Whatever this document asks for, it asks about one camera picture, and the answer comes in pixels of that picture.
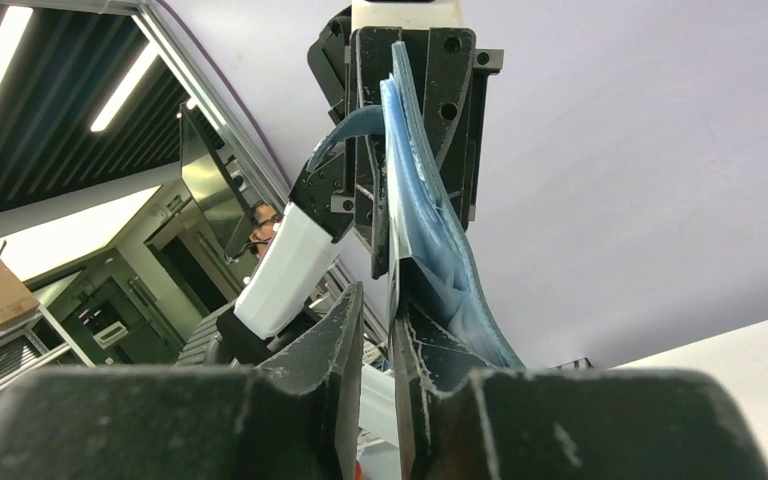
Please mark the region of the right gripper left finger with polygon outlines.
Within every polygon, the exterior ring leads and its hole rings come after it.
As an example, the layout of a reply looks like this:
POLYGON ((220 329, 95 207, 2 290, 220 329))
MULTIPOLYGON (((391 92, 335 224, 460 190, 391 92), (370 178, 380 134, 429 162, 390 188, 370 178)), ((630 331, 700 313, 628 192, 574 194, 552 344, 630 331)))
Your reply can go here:
POLYGON ((0 394, 0 479, 351 479, 362 300, 257 366, 25 374, 0 394))

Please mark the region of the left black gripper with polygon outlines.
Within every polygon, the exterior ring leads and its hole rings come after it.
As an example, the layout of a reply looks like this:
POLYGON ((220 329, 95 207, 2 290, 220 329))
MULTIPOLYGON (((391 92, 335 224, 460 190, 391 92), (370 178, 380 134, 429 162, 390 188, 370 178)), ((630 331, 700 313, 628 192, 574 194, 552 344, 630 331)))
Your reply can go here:
POLYGON ((475 219, 488 79, 504 53, 468 28, 351 28, 351 5, 307 53, 334 127, 306 164, 306 215, 354 228, 371 276, 389 229, 464 229, 475 219))

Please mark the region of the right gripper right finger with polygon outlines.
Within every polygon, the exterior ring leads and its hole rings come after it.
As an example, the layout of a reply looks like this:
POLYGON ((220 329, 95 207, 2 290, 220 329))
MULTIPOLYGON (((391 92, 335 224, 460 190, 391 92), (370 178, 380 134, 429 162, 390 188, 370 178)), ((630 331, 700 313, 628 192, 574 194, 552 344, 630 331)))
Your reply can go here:
POLYGON ((768 479, 737 405, 700 372, 498 368, 411 300, 391 358, 406 479, 768 479))

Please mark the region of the blue card holder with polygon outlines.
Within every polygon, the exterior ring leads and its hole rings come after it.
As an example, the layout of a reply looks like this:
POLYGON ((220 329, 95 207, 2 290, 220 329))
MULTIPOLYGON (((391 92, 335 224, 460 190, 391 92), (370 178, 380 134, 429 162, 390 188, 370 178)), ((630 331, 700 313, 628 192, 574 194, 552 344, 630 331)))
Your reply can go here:
POLYGON ((502 59, 462 28, 375 27, 314 44, 309 64, 334 128, 290 200, 333 242, 359 234, 372 277, 389 281, 392 316, 410 306, 487 363, 518 368, 465 233, 487 81, 502 59))

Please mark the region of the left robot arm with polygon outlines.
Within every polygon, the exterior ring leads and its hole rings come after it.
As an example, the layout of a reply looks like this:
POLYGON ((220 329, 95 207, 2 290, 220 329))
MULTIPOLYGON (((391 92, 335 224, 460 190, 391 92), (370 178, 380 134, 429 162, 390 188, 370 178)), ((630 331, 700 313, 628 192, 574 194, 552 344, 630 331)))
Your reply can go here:
POLYGON ((239 324, 275 336, 357 231, 373 278, 489 363, 519 358, 497 326, 466 237, 487 83, 503 66, 456 1, 355 1, 308 51, 333 129, 297 177, 237 298, 239 324))

